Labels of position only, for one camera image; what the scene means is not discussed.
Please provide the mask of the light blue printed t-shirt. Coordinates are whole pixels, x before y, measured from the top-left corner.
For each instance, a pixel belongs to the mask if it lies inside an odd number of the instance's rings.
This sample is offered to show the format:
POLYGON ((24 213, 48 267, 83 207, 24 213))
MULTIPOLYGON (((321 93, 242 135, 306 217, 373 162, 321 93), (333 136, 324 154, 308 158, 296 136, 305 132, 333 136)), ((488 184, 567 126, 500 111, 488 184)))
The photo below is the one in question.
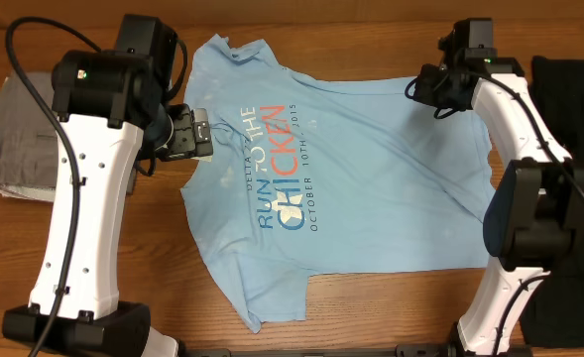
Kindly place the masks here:
POLYGON ((213 154, 181 194, 251 331, 304 319, 315 275, 486 265, 488 130, 471 111, 435 119, 407 83, 317 80, 262 40, 214 36, 195 52, 185 102, 206 110, 213 154))

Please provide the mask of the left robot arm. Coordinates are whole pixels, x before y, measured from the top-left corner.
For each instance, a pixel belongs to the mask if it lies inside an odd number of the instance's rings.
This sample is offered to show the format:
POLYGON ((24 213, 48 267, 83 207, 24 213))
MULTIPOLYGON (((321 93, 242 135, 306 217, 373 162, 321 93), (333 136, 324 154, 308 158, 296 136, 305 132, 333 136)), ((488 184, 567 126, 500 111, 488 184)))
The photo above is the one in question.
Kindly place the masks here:
POLYGON ((41 109, 58 136, 58 175, 43 264, 26 304, 3 316, 4 337, 67 356, 182 356, 182 341, 119 297, 117 255, 127 188, 142 161, 208 157, 207 114, 175 104, 184 42, 160 19, 128 14, 116 44, 70 51, 41 109))

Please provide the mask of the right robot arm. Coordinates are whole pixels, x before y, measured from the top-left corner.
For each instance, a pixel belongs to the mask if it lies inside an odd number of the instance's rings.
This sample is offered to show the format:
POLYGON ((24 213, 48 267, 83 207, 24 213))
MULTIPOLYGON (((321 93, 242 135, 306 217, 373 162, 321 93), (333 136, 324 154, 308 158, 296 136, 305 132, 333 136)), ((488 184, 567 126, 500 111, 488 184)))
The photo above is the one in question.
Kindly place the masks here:
POLYGON ((510 344, 535 290, 584 236, 584 166, 552 136, 531 101, 525 73, 501 58, 490 18, 454 24, 406 96, 436 119, 473 110, 486 124, 505 172, 483 219, 490 255, 467 311, 441 344, 399 345, 399 356, 528 356, 510 344))

